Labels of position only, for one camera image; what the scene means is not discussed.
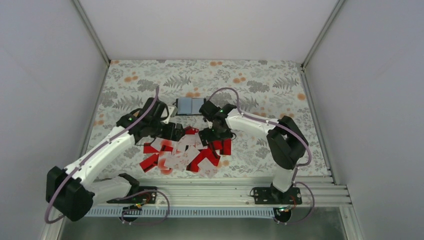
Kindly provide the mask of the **red card lower right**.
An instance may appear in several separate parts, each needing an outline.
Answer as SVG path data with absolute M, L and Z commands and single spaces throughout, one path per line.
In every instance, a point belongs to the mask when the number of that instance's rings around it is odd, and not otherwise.
M 217 167 L 220 162 L 221 156 L 216 153 L 216 150 L 213 148 L 201 149 L 199 154 L 188 164 L 186 170 L 194 173 L 198 173 L 201 168 L 201 162 L 206 160 L 211 163 L 213 166 Z

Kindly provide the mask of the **aluminium frame post right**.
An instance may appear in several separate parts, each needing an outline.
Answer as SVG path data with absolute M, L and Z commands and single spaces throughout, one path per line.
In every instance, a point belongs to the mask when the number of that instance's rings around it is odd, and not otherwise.
M 322 29 L 320 30 L 318 36 L 316 37 L 315 41 L 313 42 L 310 50 L 308 51 L 304 61 L 301 64 L 302 69 L 306 69 L 308 64 L 310 63 L 311 59 L 313 58 L 315 52 L 319 48 L 321 42 L 324 40 L 324 37 L 326 36 L 327 32 L 329 31 L 330 27 L 332 26 L 333 22 L 335 21 L 336 17 L 339 15 L 339 12 L 341 11 L 342 7 L 344 6 L 346 0 L 337 0 L 330 15 L 328 16 L 327 20 L 325 21 Z

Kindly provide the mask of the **red card centre right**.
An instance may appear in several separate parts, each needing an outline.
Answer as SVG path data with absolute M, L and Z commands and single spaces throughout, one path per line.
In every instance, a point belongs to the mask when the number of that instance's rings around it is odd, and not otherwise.
M 212 151 L 220 151 L 223 149 L 223 142 L 221 140 L 216 140 L 216 141 L 210 142 L 208 146 Z

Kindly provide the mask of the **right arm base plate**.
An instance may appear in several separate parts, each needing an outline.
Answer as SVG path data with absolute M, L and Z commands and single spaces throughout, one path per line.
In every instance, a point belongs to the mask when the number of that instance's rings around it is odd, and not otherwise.
M 271 187 L 254 187 L 249 195 L 256 205 L 301 205 L 303 203 L 300 189 L 294 186 L 286 192 Z

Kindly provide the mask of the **black card holder wallet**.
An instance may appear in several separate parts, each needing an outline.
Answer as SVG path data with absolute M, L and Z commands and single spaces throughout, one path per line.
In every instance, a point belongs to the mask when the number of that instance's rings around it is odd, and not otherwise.
M 177 116 L 200 116 L 200 108 L 206 102 L 205 98 L 181 97 L 175 101 Z

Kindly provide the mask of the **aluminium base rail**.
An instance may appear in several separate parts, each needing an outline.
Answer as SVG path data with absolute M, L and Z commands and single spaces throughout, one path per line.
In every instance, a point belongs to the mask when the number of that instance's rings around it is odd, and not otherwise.
M 173 207 L 253 207 L 254 187 L 268 187 L 271 177 L 247 178 L 164 178 L 140 179 L 142 186 L 163 192 Z M 345 185 L 335 185 L 330 177 L 299 177 L 302 203 L 297 207 L 351 206 Z

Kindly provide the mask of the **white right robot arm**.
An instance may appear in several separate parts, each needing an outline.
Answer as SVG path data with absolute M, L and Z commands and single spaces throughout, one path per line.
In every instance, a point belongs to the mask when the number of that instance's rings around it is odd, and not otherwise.
M 271 198 L 278 204 L 289 199 L 289 189 L 300 166 L 298 161 L 310 153 L 308 141 L 292 118 L 269 119 L 241 111 L 233 104 L 218 107 L 211 101 L 206 101 L 199 112 L 209 124 L 198 133 L 203 145 L 232 139 L 235 131 L 265 140 L 276 164 Z

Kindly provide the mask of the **floral patterned table mat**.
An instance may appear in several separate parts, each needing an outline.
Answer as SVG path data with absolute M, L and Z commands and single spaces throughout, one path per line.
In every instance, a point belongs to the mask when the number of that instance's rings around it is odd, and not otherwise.
M 142 108 L 155 96 L 167 104 L 181 97 L 205 98 L 219 88 L 234 88 L 240 108 L 262 117 L 292 118 L 312 153 L 311 163 L 299 169 L 299 177 L 329 175 L 297 65 L 292 61 L 266 60 L 112 60 L 100 96 L 88 149 L 101 142 L 121 116 Z M 267 141 L 235 131 L 231 155 L 221 155 L 213 178 L 272 177 L 276 164 Z M 98 180 L 128 173 L 136 179 L 207 178 L 201 173 L 159 165 L 143 172 L 140 163 L 153 154 L 131 146 L 110 163 Z

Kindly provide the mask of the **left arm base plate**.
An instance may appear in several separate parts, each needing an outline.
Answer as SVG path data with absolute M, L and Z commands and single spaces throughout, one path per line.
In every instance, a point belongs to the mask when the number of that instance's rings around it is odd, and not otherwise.
M 136 196 L 133 196 L 131 198 L 127 198 L 127 199 L 111 199 L 108 200 L 107 203 L 108 204 L 155 204 L 156 203 L 156 198 L 157 198 L 157 193 L 156 190 L 158 188 L 156 186 L 139 186 L 138 190 L 130 190 L 130 192 L 128 193 L 128 196 L 131 196 L 135 193 L 139 193 L 139 192 L 145 192 L 146 190 L 155 190 L 152 192 L 146 192 L 143 194 L 138 194 Z

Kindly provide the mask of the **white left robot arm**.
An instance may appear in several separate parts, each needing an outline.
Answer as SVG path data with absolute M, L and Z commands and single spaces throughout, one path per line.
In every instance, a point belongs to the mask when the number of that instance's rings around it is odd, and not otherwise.
M 75 222 L 89 210 L 111 200 L 134 202 L 139 197 L 139 182 L 127 173 L 97 181 L 98 175 L 120 154 L 143 138 L 178 141 L 184 135 L 181 124 L 171 122 L 178 109 L 150 97 L 142 108 L 123 115 L 110 133 L 85 155 L 64 168 L 51 168 L 46 176 L 45 198 L 48 207 L 44 220 L 53 208 Z

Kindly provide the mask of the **red card far right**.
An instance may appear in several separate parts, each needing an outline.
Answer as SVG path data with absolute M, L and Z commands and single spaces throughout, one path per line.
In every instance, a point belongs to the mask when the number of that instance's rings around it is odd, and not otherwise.
M 221 146 L 220 155 L 230 156 L 232 154 L 232 140 L 230 138 L 223 140 Z

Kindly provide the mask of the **white floral card centre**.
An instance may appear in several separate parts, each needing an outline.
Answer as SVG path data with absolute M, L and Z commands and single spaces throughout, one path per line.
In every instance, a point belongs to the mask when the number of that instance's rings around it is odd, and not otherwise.
M 195 146 L 195 135 L 194 134 L 188 134 L 184 135 L 174 146 L 173 150 L 174 153 L 183 153 L 185 152 L 190 146 Z

